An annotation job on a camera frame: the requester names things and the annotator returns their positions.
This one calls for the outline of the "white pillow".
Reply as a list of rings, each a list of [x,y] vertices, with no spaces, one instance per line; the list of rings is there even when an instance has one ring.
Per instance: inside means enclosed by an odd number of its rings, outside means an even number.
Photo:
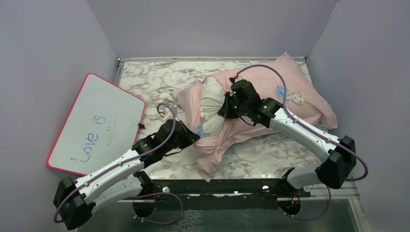
[[[202,137],[219,134],[225,118],[218,115],[225,100],[225,91],[214,77],[207,77],[201,88],[201,126]]]

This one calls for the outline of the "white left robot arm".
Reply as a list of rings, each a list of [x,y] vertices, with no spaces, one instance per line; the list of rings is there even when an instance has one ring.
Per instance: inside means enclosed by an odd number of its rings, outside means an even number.
[[[72,230],[111,203],[130,197],[155,198],[154,183],[144,169],[172,155],[174,149],[183,150],[199,139],[183,122],[167,120],[156,133],[138,140],[103,168],[76,180],[62,179],[53,199],[53,221]]]

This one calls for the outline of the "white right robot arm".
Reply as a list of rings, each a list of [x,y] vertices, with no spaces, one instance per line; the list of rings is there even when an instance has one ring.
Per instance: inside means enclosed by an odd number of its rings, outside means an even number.
[[[339,189],[356,165],[354,140],[328,134],[291,113],[272,98],[261,99],[251,82],[239,80],[224,94],[218,114],[229,119],[248,117],[252,126],[261,124],[281,132],[312,152],[320,163],[291,168],[281,178],[279,191],[286,197],[305,186],[324,184]]]

